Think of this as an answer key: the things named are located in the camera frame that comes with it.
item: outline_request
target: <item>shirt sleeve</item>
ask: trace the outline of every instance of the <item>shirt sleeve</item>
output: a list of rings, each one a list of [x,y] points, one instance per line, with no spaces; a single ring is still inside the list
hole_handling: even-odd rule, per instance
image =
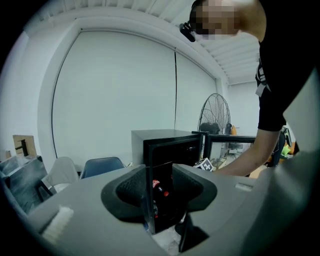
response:
[[[267,88],[259,97],[259,125],[258,129],[278,132],[286,124],[283,117],[282,102],[277,99]]]

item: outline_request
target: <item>black t-shirt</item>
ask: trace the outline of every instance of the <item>black t-shirt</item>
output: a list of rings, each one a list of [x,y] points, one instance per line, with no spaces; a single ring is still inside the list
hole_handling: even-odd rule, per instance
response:
[[[258,86],[259,125],[265,131],[280,131],[286,124],[283,112],[306,83],[315,67],[316,16],[311,3],[260,0],[266,15],[266,32],[260,43]]]

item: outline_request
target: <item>blue chair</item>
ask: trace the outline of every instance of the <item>blue chair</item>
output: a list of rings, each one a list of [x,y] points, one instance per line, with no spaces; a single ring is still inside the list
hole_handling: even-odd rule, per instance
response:
[[[125,167],[126,166],[118,157],[91,159],[86,161],[83,171],[80,175],[80,180],[100,174],[109,173]]]

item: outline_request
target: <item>person's neck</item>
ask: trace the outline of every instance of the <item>person's neck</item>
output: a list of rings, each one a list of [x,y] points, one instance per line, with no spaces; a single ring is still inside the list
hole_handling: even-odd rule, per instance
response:
[[[240,17],[240,30],[262,42],[266,34],[267,17],[259,0],[236,0],[235,7]]]

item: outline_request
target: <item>electric fan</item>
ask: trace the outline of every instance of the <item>electric fan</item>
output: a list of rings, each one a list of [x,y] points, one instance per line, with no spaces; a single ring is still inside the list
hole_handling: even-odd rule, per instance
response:
[[[199,118],[198,131],[212,135],[231,135],[230,111],[224,97],[218,93],[209,96],[205,101]],[[226,157],[229,143],[213,143],[210,161],[215,167]]]

